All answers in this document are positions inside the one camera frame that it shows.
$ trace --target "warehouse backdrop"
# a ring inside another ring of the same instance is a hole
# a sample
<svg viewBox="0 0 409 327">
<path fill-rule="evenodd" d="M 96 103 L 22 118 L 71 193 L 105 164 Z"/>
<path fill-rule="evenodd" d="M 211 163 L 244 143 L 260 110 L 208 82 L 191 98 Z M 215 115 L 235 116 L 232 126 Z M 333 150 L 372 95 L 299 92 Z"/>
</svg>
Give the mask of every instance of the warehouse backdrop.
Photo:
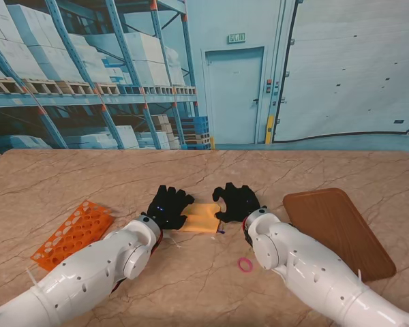
<svg viewBox="0 0 409 327">
<path fill-rule="evenodd" d="M 409 134 L 409 0 L 0 0 L 0 152 L 374 133 Z"/>
</svg>

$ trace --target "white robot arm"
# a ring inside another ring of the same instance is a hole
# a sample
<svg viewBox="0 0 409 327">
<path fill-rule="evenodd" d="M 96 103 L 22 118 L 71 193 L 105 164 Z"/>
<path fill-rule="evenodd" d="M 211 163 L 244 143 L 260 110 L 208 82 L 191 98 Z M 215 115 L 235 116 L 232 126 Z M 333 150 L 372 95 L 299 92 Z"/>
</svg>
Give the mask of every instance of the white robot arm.
<svg viewBox="0 0 409 327">
<path fill-rule="evenodd" d="M 57 327 L 94 308 L 149 261 L 162 231 L 141 215 L 76 252 L 39 283 L 0 307 L 0 327 Z"/>
<path fill-rule="evenodd" d="M 245 220 L 259 264 L 305 304 L 342 326 L 409 327 L 409 313 L 366 286 L 330 249 L 261 208 Z"/>
</svg>

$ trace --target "exit sign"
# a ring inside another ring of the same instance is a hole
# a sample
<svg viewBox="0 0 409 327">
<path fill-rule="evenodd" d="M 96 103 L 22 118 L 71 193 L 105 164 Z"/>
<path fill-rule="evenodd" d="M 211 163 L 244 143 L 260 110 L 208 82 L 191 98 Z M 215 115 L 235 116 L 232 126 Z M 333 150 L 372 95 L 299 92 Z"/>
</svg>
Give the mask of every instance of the exit sign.
<svg viewBox="0 0 409 327">
<path fill-rule="evenodd" d="M 227 37 L 228 43 L 245 42 L 245 33 L 229 34 Z"/>
</svg>

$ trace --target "yellow sponge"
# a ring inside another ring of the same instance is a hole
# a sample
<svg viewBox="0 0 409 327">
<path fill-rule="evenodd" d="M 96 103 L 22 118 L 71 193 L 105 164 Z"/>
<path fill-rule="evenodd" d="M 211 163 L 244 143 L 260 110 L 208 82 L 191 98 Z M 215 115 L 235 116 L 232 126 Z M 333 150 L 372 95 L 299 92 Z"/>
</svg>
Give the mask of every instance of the yellow sponge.
<svg viewBox="0 0 409 327">
<path fill-rule="evenodd" d="M 187 219 L 180 231 L 216 233 L 219 219 L 215 217 L 215 214 L 219 210 L 219 205 L 215 203 L 190 204 L 182 212 L 182 215 L 186 215 Z"/>
</svg>

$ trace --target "yellow post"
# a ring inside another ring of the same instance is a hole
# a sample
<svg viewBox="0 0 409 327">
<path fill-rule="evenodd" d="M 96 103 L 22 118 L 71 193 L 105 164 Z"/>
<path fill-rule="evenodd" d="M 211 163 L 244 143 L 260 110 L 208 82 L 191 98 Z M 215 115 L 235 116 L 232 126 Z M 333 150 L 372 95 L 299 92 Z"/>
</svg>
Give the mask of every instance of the yellow post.
<svg viewBox="0 0 409 327">
<path fill-rule="evenodd" d="M 274 116 L 273 115 L 268 116 L 267 131 L 265 132 L 265 144 L 271 144 L 271 139 L 273 137 L 272 136 L 273 122 L 274 122 Z"/>
</svg>

